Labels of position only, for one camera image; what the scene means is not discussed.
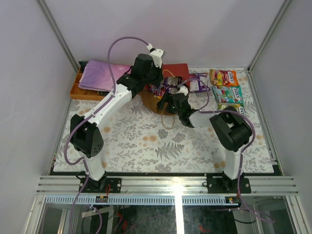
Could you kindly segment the purple candy bag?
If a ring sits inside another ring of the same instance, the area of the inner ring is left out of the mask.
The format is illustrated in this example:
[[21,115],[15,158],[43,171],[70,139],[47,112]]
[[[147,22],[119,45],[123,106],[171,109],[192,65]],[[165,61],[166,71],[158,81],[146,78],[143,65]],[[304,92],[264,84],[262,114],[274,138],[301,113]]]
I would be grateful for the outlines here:
[[182,77],[165,77],[159,86],[149,84],[148,91],[153,93],[158,99],[161,99],[165,93],[175,94],[178,91],[178,85],[182,81]]
[[191,79],[189,86],[191,93],[205,92],[210,90],[208,86],[209,76],[207,73],[189,74],[189,78]]

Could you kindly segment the red brown paper bag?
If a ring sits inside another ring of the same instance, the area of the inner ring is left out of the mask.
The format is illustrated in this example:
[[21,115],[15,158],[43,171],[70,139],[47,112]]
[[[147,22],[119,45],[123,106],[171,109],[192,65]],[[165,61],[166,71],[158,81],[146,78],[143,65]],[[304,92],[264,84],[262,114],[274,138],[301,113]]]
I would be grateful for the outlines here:
[[[165,64],[162,68],[163,78],[165,77],[182,77],[183,81],[189,78],[189,69],[186,63],[180,64]],[[143,91],[139,93],[141,100],[145,107],[147,107],[150,111],[158,114],[161,117],[161,124],[163,128],[166,130],[170,130],[173,128],[175,123],[175,117],[173,114],[166,112],[167,103],[164,105],[163,110],[158,110],[156,104],[161,100],[154,96],[153,93],[148,91],[148,85],[145,86]],[[171,126],[167,126],[164,123],[164,116],[171,116],[172,124]]]

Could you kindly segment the teal Fox's mint candy bag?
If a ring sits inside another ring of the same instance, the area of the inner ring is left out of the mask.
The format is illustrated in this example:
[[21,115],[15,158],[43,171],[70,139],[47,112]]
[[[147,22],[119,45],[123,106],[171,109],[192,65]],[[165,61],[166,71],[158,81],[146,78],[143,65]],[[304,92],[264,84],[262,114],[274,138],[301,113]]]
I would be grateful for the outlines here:
[[217,103],[244,103],[240,86],[213,86],[213,93]]

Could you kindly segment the orange Fox's fruits candy bag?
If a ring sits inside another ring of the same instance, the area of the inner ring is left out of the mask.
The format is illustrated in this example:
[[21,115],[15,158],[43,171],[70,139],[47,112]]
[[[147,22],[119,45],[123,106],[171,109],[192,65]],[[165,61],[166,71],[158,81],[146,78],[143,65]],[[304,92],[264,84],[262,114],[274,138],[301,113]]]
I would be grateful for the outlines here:
[[210,69],[210,82],[216,86],[238,86],[236,71]]

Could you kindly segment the green yellow candy bag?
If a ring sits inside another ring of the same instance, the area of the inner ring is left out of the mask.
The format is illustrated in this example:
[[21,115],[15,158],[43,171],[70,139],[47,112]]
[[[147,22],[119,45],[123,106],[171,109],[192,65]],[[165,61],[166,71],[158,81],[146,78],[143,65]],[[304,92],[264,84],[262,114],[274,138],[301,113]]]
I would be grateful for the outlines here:
[[219,103],[217,105],[219,110],[224,110],[228,107],[233,107],[238,113],[242,114],[242,115],[246,115],[245,112],[245,108],[243,104],[239,104],[239,103]]

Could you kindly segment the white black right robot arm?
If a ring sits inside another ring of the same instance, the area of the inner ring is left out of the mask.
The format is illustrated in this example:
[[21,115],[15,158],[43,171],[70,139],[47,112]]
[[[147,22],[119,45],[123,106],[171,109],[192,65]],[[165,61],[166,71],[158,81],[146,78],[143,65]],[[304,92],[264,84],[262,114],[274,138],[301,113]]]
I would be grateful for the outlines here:
[[157,103],[157,109],[178,116],[189,128],[211,127],[225,149],[226,166],[220,176],[208,175],[203,186],[210,194],[250,194],[250,181],[242,169],[242,153],[254,139],[250,121],[229,106],[223,110],[200,111],[188,103],[188,95],[168,94]]

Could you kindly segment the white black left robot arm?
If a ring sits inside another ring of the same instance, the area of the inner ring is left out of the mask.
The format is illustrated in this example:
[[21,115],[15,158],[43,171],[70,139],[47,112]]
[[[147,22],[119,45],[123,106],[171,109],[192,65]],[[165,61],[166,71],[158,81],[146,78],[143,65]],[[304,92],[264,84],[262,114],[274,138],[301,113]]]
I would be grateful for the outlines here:
[[131,101],[147,84],[159,85],[163,51],[139,54],[133,66],[116,82],[113,90],[85,116],[74,115],[70,122],[70,143],[79,152],[85,166],[85,189],[102,192],[109,188],[99,155],[104,146],[101,128],[123,105]]

